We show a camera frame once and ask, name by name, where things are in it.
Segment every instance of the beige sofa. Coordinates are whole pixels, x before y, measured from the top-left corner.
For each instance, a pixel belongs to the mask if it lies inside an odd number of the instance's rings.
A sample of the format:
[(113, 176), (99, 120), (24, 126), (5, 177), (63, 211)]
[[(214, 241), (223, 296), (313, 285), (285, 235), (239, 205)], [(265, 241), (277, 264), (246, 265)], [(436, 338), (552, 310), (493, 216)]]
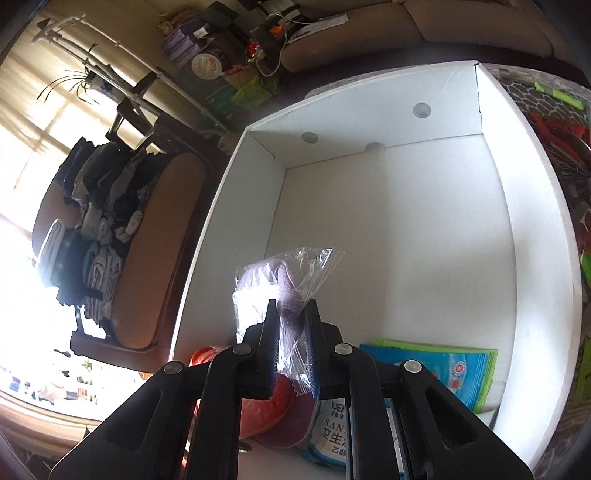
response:
[(287, 45), (290, 72), (424, 43), (508, 48), (576, 65), (556, 29), (530, 0), (302, 0), (310, 18), (346, 13), (348, 22)]

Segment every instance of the red bag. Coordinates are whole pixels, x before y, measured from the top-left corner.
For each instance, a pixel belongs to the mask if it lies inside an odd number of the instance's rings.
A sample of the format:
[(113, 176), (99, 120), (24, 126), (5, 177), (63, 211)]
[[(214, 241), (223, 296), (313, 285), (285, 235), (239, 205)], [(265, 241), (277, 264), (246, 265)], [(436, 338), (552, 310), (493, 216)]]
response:
[[(225, 347), (207, 346), (201, 348), (191, 357), (190, 365), (210, 362)], [(291, 380), (285, 375), (277, 374), (277, 382), (273, 396), (269, 400), (242, 400), (240, 420), (240, 438), (248, 438), (274, 427), (285, 415), (296, 391)]]

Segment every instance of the cable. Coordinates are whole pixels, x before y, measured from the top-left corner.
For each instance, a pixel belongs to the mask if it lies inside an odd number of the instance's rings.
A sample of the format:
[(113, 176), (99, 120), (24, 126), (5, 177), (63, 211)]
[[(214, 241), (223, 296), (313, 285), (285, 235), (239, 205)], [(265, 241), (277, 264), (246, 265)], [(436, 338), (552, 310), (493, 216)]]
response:
[[(308, 22), (308, 23), (306, 23), (306, 22), (297, 22), (295, 20), (288, 20), (288, 19), (285, 18), (285, 16), (283, 16), (283, 14), (280, 14), (280, 13), (269, 14), (269, 16), (267, 17), (267, 20), (269, 20), (271, 17), (273, 17), (275, 15), (283, 18), (287, 22), (298, 23), (298, 24), (301, 24), (301, 25), (312, 25), (312, 23), (315, 23), (315, 22)], [(281, 47), (281, 50), (279, 51), (279, 62), (277, 63), (277, 67), (275, 67), (275, 70), (273, 70), (273, 72), (271, 74), (267, 75), (267, 74), (265, 74), (265, 73), (262, 72), (261, 68), (259, 67), (258, 59), (257, 59), (256, 53), (255, 53), (256, 69), (259, 71), (259, 73), (261, 75), (263, 75), (263, 77), (267, 77), (267, 78), (272, 77), (273, 75), (275, 75), (277, 73), (277, 70), (279, 70), (279, 67), (281, 66), (281, 54), (283, 53), (283, 49), (287, 46), (287, 40), (288, 40), (287, 39), (287, 29), (285, 29), (285, 32), (283, 33), (283, 35), (285, 37), (285, 40), (283, 42), (283, 46)]]
[(259, 71), (259, 73), (261, 75), (263, 75), (263, 77), (267, 77), (267, 78), (272, 77), (273, 75), (275, 75), (277, 73), (277, 70), (279, 70), (279, 67), (281, 66), (281, 54), (283, 53), (283, 49), (287, 45), (287, 31), (283, 33), (283, 36), (285, 37), (285, 41), (283, 42), (283, 46), (281, 47), (281, 50), (279, 51), (279, 61), (277, 62), (277, 67), (275, 67), (275, 70), (273, 70), (273, 72), (270, 73), (269, 75), (262, 72), (261, 68), (259, 67), (258, 59), (256, 57), (256, 52), (255, 52), (256, 69)]
[(299, 23), (300, 25), (312, 25), (313, 23), (316, 22), (298, 22), (296, 20), (289, 20), (287, 18), (285, 18), (282, 14), (280, 13), (275, 13), (275, 14), (269, 14), (269, 16), (267, 17), (267, 20), (269, 20), (271, 17), (273, 17), (274, 15), (279, 15), (282, 19), (284, 19), (286, 22), (291, 22), (291, 23)]

